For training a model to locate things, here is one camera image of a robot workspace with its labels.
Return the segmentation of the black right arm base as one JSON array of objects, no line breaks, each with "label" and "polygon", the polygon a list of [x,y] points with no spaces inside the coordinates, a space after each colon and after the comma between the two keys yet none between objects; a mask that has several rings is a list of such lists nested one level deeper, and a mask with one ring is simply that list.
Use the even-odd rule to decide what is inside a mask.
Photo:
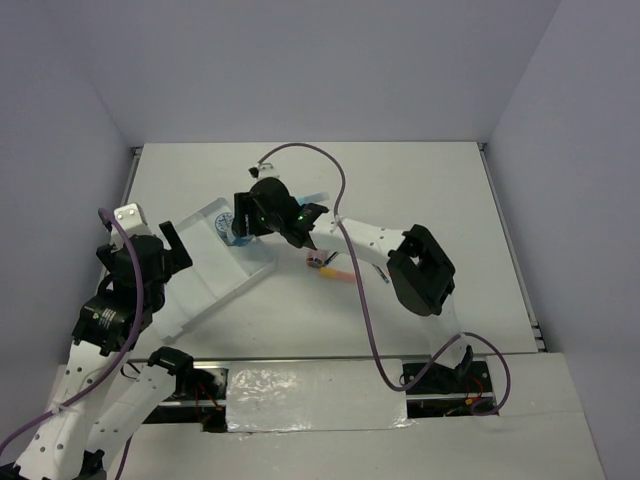
[{"label": "black right arm base", "polygon": [[435,364],[405,396],[410,419],[492,414],[497,406],[487,363],[470,346],[456,369]]}]

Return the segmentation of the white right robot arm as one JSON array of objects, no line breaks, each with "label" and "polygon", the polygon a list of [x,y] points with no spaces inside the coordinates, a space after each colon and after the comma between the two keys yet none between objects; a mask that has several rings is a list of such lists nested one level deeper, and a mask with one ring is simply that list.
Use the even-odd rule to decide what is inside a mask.
[{"label": "white right robot arm", "polygon": [[425,320],[430,346],[443,353],[436,365],[436,383],[457,391],[469,377],[463,361],[467,344],[459,337],[453,292],[455,267],[424,226],[387,229],[332,213],[315,203],[299,204],[282,181],[267,177],[249,191],[234,195],[233,234],[237,237],[277,233],[299,249],[353,254],[383,267],[399,303]]}]

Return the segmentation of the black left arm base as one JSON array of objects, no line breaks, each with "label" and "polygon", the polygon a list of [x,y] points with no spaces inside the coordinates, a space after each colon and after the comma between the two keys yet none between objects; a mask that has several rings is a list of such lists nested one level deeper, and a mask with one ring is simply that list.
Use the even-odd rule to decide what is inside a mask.
[{"label": "black left arm base", "polygon": [[225,433],[226,368],[197,368],[194,359],[180,350],[161,347],[145,361],[127,365],[141,375],[142,368],[164,367],[176,380],[175,389],[145,418],[144,424],[198,424],[207,433]]}]

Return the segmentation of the pink sticky notes tube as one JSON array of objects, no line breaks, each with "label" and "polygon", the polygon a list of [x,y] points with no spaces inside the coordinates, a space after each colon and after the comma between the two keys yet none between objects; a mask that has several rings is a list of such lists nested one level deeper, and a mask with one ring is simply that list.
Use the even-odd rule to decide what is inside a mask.
[{"label": "pink sticky notes tube", "polygon": [[327,259],[325,250],[308,250],[306,256],[306,265],[310,268],[322,268]]}]

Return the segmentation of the blue round splash-lid container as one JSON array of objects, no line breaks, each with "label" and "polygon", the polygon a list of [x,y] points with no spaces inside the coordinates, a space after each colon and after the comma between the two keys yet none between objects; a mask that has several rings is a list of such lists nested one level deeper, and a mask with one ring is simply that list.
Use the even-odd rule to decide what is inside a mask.
[{"label": "blue round splash-lid container", "polygon": [[236,236],[232,230],[228,230],[226,232],[225,242],[228,246],[231,246],[231,247],[244,247],[248,245],[252,240],[253,240],[253,237],[251,235],[241,237],[241,236]]}]

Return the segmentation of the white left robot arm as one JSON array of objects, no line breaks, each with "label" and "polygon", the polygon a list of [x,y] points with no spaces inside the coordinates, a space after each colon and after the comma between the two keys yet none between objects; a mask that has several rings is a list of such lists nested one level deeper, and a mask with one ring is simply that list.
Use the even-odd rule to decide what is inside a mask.
[{"label": "white left robot arm", "polygon": [[171,222],[161,224],[160,236],[137,233],[113,217],[103,222],[112,240],[96,255],[108,274],[80,310],[68,363],[46,412],[2,441],[7,447],[18,435],[34,433],[19,457],[2,466],[4,479],[104,479],[161,402],[195,389],[193,358],[161,347],[125,392],[105,403],[140,334],[164,306],[165,285],[193,261]]}]

